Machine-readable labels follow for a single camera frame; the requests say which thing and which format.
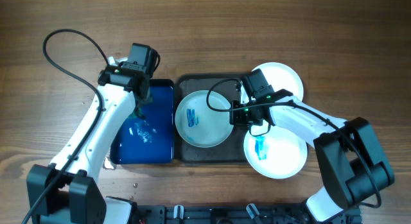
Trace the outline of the green yellow sponge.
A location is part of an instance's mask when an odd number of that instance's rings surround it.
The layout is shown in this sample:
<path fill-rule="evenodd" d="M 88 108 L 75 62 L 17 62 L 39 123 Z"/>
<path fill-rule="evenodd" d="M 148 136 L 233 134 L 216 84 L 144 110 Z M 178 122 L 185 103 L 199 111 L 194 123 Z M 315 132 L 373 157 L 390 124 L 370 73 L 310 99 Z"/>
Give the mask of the green yellow sponge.
<path fill-rule="evenodd" d="M 139 116 L 139 111 L 138 110 L 134 110 L 129 116 L 128 118 L 132 119 L 132 118 L 136 118 Z"/>

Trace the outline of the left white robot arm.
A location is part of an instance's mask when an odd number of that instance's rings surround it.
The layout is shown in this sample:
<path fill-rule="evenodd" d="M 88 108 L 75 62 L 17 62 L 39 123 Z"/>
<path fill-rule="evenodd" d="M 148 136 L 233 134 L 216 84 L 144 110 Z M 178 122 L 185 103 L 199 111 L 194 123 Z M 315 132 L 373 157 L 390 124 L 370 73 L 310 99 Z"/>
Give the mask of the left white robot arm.
<path fill-rule="evenodd" d="M 96 96 L 64 148 L 48 166 L 34 165 L 26 182 L 27 223 L 129 223 L 135 202 L 103 197 L 100 169 L 118 130 L 150 99 L 153 67 L 108 65 L 98 78 Z"/>

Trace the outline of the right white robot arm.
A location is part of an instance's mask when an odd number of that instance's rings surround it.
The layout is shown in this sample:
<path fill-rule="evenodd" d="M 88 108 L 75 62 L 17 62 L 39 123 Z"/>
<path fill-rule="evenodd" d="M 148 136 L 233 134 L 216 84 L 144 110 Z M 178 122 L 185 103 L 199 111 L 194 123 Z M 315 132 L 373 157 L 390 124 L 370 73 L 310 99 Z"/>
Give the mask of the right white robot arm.
<path fill-rule="evenodd" d="M 256 97 L 245 105 L 233 101 L 231 122 L 250 126 L 267 121 L 314 148 L 323 186 L 304 205 L 315 221 L 329 221 L 359 205 L 382 205 L 380 192 L 394 183 L 394 172 L 366 119 L 329 116 L 285 89 L 258 92 Z"/>

